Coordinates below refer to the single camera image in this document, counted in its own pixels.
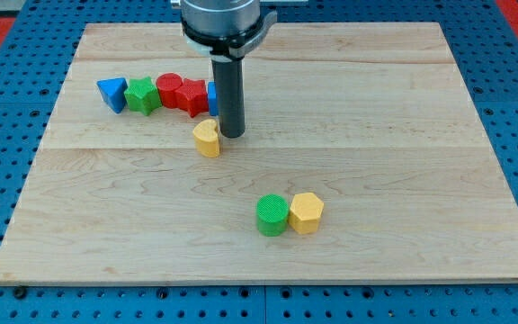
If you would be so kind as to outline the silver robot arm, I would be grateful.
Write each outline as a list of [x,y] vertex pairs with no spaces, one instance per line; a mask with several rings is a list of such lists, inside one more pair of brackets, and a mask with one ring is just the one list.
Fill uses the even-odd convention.
[[227,138],[246,131],[243,61],[278,22],[276,10],[264,11],[260,0],[174,0],[187,43],[210,59],[219,112],[219,129]]

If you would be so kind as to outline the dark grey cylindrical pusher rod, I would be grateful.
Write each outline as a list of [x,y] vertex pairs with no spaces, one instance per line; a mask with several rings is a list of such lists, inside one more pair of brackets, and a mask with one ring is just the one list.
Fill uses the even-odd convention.
[[227,138],[241,137],[246,129],[242,61],[212,62],[219,128]]

